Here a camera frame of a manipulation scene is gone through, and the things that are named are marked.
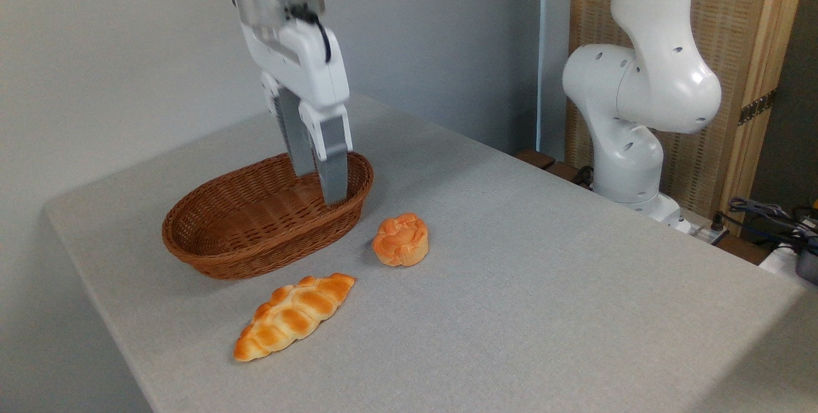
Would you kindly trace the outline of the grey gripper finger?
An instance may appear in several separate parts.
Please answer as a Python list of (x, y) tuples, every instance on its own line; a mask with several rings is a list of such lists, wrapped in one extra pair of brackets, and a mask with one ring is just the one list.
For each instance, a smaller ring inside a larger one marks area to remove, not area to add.
[(298, 111), (312, 141), (325, 204), (342, 203), (348, 191), (347, 154), (353, 151), (348, 112), (344, 104), (316, 108), (305, 101)]
[(300, 98), (268, 72), (262, 72), (262, 85), (268, 109), (277, 119), (295, 174), (301, 177), (313, 173), (316, 170), (313, 148), (309, 131), (299, 116)]

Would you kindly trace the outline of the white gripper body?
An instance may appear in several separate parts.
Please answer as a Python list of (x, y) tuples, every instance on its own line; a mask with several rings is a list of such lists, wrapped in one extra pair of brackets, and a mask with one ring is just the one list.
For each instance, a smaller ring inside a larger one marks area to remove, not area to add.
[(272, 31), (242, 22), (251, 57), (262, 72), (316, 108), (344, 104), (350, 85), (338, 40), (316, 15), (298, 15)]

